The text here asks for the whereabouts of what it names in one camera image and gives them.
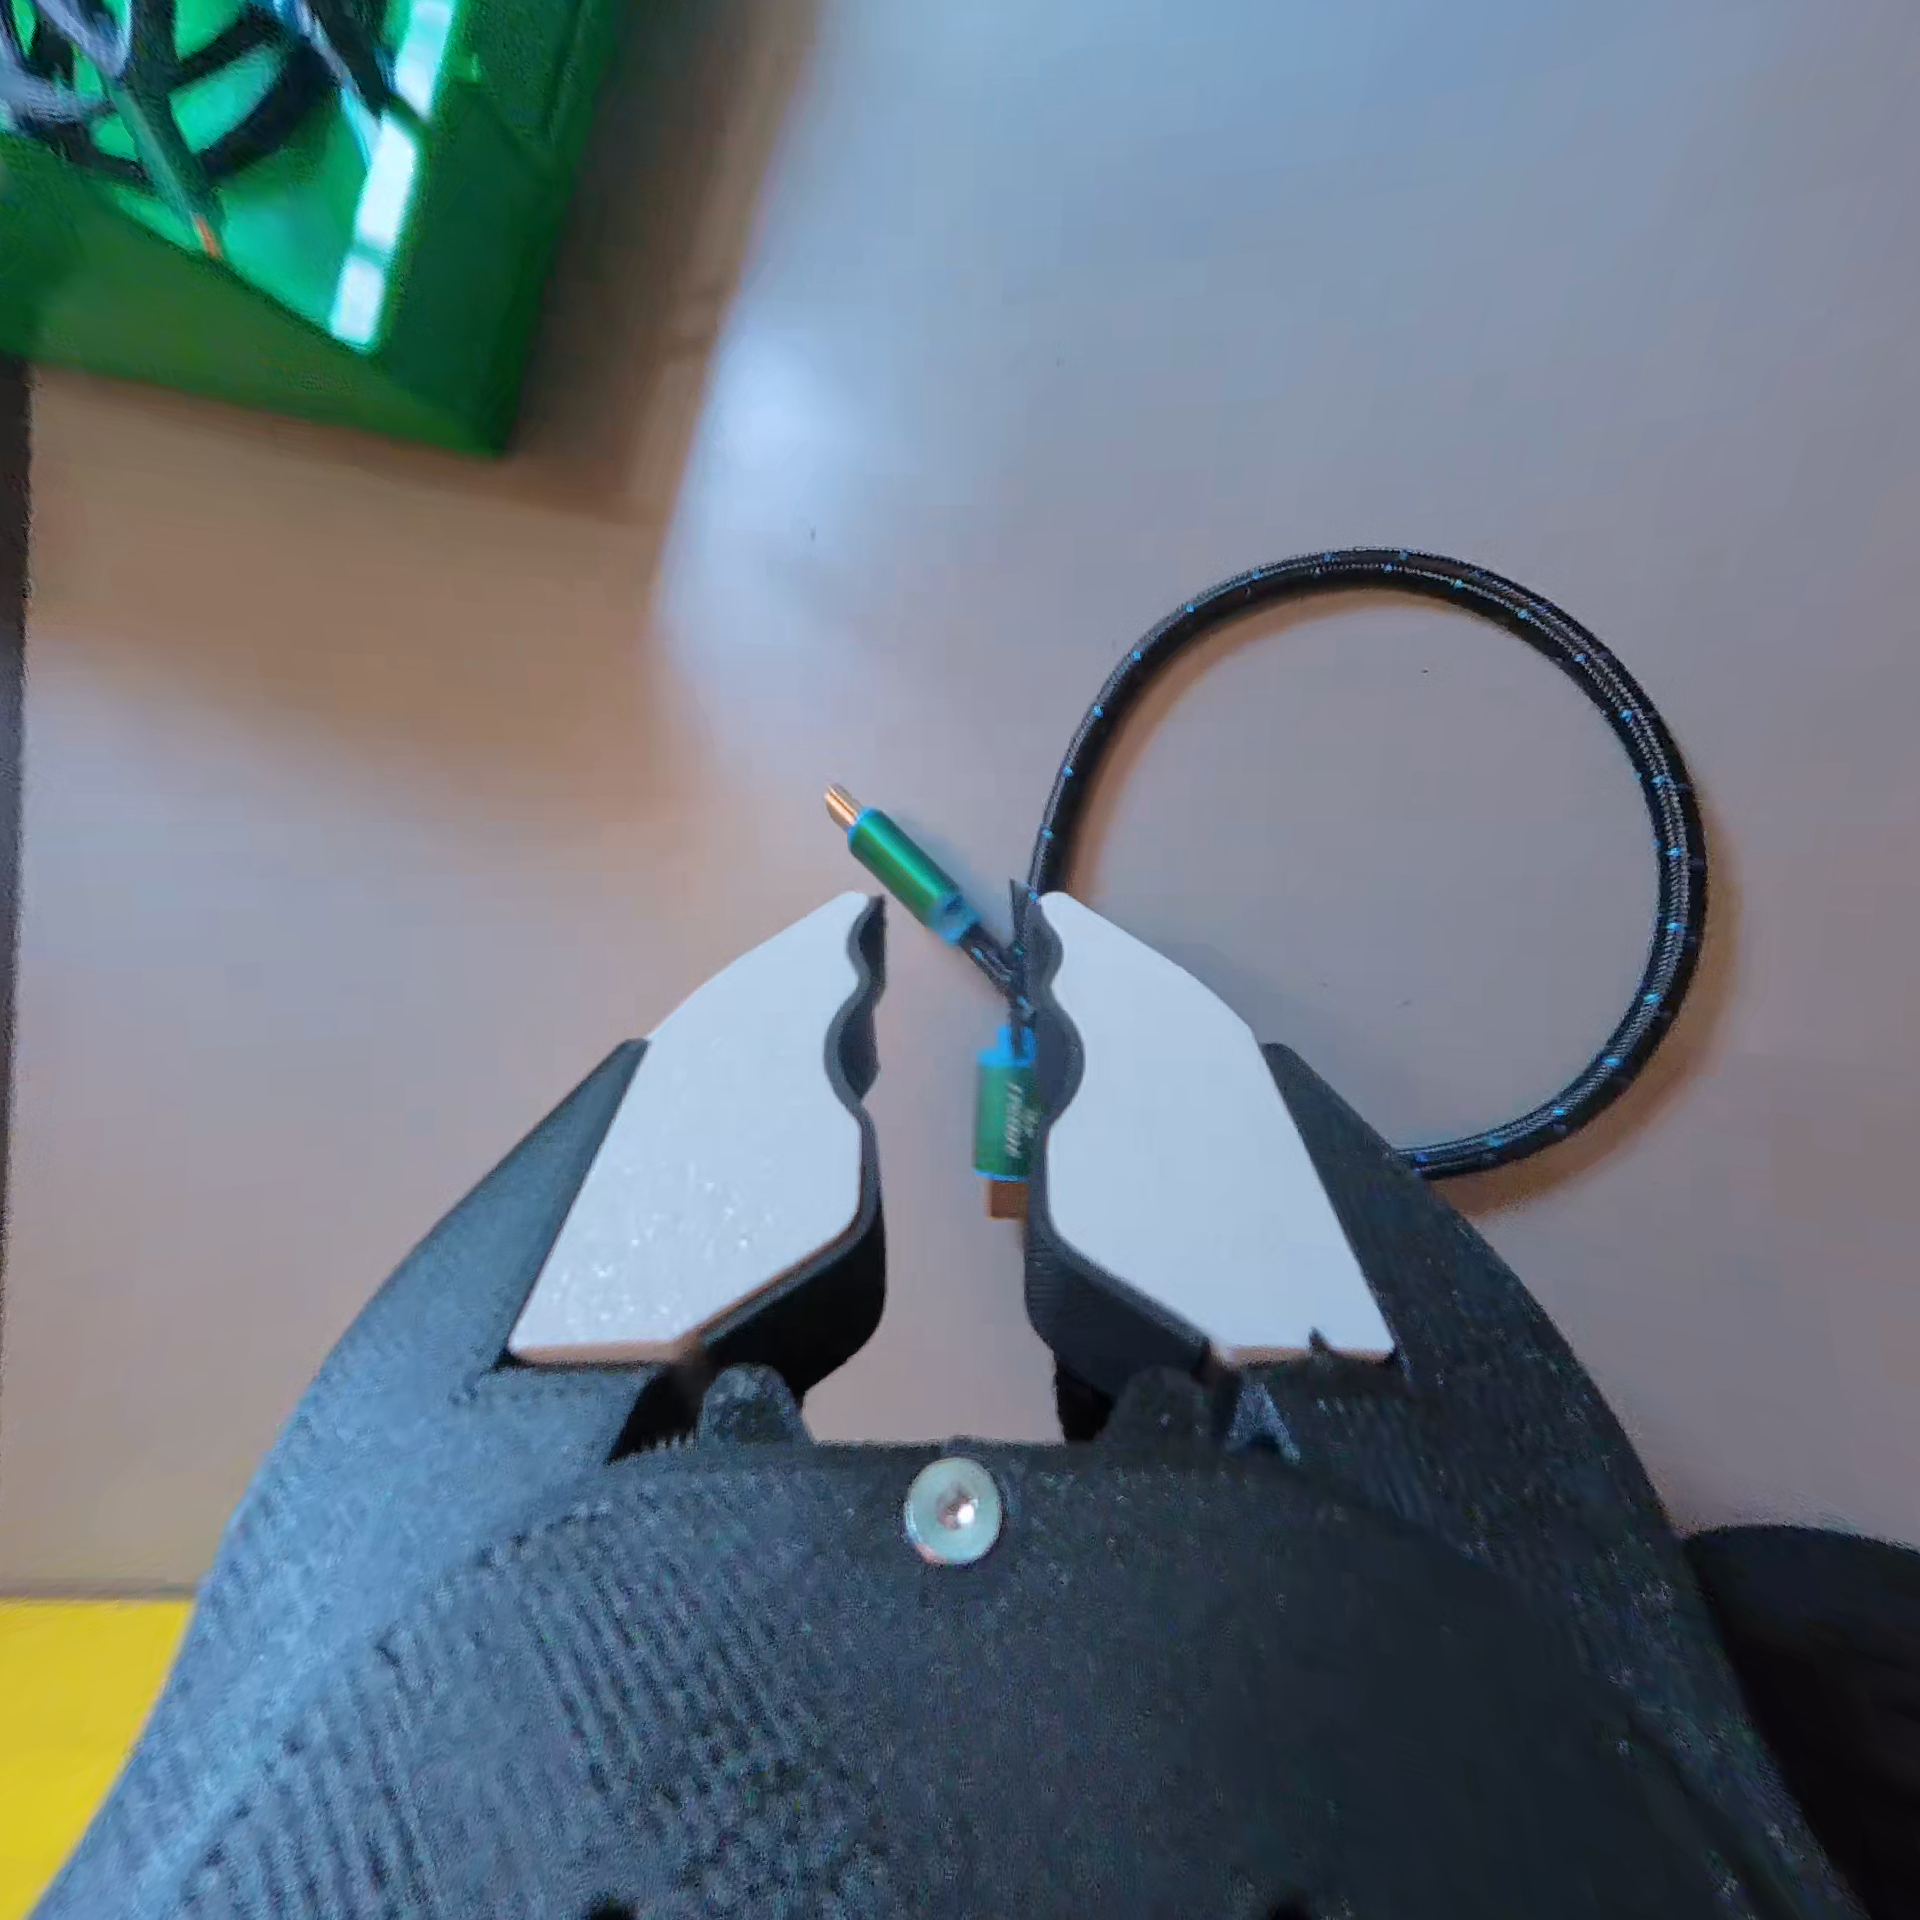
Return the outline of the green plastic bin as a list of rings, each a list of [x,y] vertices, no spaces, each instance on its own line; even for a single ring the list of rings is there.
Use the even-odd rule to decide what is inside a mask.
[[[4,3],[4,355],[498,456],[621,13]]]

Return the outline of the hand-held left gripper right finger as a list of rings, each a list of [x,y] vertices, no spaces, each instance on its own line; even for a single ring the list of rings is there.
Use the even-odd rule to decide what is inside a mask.
[[[1027,912],[1041,1115],[1027,1312],[1062,1375],[1239,1375],[1397,1340],[1262,1045],[1067,892]]]

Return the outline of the yellow plastic bin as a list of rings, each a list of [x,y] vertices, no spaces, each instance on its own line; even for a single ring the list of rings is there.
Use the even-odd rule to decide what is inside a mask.
[[[187,1597],[2,1601],[2,1915],[34,1908],[124,1768]]]

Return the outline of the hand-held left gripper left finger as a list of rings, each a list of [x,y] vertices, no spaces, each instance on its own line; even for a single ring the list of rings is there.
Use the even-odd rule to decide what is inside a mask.
[[[807,1394],[873,1337],[882,976],[882,900],[851,892],[655,1026],[511,1329],[516,1362],[753,1362]]]

